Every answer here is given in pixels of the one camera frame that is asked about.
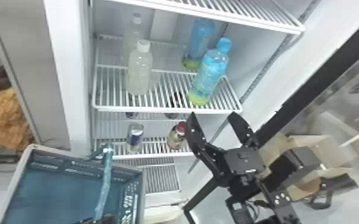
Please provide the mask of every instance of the brown fabric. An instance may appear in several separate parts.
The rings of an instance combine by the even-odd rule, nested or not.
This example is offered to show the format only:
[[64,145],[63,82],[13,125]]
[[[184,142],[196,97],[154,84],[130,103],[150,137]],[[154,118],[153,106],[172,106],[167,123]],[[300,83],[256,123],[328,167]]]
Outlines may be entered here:
[[0,146],[24,150],[33,138],[12,88],[0,91]]

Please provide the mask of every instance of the plastic bottle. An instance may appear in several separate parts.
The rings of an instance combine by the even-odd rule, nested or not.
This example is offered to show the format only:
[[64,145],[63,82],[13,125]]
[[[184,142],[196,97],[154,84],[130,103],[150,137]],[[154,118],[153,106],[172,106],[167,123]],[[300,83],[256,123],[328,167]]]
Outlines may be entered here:
[[131,22],[124,30],[124,37],[122,41],[122,56],[124,65],[128,65],[129,55],[137,47],[138,40],[144,39],[144,33],[141,14],[133,13]]
[[170,150],[178,150],[184,146],[185,140],[185,122],[179,122],[171,129],[167,145]]
[[209,50],[203,57],[197,76],[189,91],[189,100],[196,105],[205,105],[212,95],[220,79],[224,76],[231,49],[231,40],[221,38],[216,49]]
[[153,57],[149,52],[150,42],[138,40],[137,48],[129,56],[126,90],[132,95],[146,94],[149,90]]
[[203,54],[208,49],[208,44],[214,33],[214,23],[206,18],[198,18],[192,28],[190,43],[185,51],[182,64],[187,69],[199,68]]

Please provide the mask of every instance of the refrigerator shelf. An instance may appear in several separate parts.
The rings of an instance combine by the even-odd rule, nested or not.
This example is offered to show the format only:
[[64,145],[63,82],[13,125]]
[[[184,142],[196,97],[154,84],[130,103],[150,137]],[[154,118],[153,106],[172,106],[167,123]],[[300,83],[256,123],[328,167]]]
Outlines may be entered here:
[[275,0],[106,0],[300,34],[305,27]]
[[167,136],[171,129],[180,122],[180,120],[169,119],[133,120],[127,118],[127,120],[117,120],[114,119],[114,115],[119,113],[102,112],[95,109],[93,109],[92,112],[93,139],[126,138],[128,127],[133,122],[140,123],[144,126],[143,138]]
[[170,150],[166,137],[144,138],[143,148],[140,153],[130,154],[126,150],[125,139],[95,139],[94,151],[101,145],[112,142],[114,145],[114,160],[123,160],[130,158],[158,158],[158,157],[183,157],[194,156],[188,146],[179,150]]
[[[125,89],[127,69],[95,67],[92,106],[99,111],[230,114],[241,113],[242,106],[226,77],[222,78],[211,99],[204,106],[193,105],[187,98],[195,75],[175,72],[152,72],[149,92],[132,96]],[[175,97],[182,98],[171,104]]]
[[100,122],[181,122],[188,118],[188,114],[179,114],[176,119],[169,119],[163,113],[138,113],[136,117],[129,118],[124,112],[111,113],[94,109],[95,120]]
[[[185,46],[166,42],[150,41],[153,56],[153,71],[175,71],[176,73],[196,74],[196,70],[182,65]],[[96,66],[126,68],[128,62],[122,58],[122,37],[99,35],[96,49]]]
[[115,160],[115,162],[129,166],[137,166],[146,173],[146,194],[169,191],[179,192],[181,190],[177,170],[172,157]]

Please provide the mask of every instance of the refrigerator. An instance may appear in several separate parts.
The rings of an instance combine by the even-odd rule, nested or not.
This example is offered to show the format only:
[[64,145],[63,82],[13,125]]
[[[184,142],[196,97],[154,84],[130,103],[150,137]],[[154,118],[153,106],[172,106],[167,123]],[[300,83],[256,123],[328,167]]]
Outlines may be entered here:
[[[142,16],[153,55],[150,90],[135,97],[125,89],[122,59],[133,13]],[[170,104],[177,93],[187,95],[197,74],[181,59],[198,17],[215,23],[209,48],[221,37],[233,43],[226,75],[205,106],[186,97]],[[168,148],[172,127],[195,112],[206,139],[223,149],[240,146],[225,121],[232,112],[250,124],[261,145],[277,133],[308,134],[287,124],[359,60],[359,2],[0,0],[0,58],[37,143],[87,156],[112,142],[116,162],[146,172],[145,221],[163,222],[181,216],[212,179],[189,147]],[[138,154],[125,150],[133,122],[145,127]],[[212,211],[224,222],[230,218],[224,201],[216,203],[223,209]],[[211,215],[195,212],[199,219]]]

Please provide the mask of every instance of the bottle label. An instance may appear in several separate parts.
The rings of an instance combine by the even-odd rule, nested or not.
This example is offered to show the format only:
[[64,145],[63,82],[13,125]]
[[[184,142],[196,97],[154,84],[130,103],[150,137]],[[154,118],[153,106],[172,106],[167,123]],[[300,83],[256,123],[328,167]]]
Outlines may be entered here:
[[129,138],[127,138],[126,143],[132,146],[137,146],[142,143],[142,134],[132,134]]

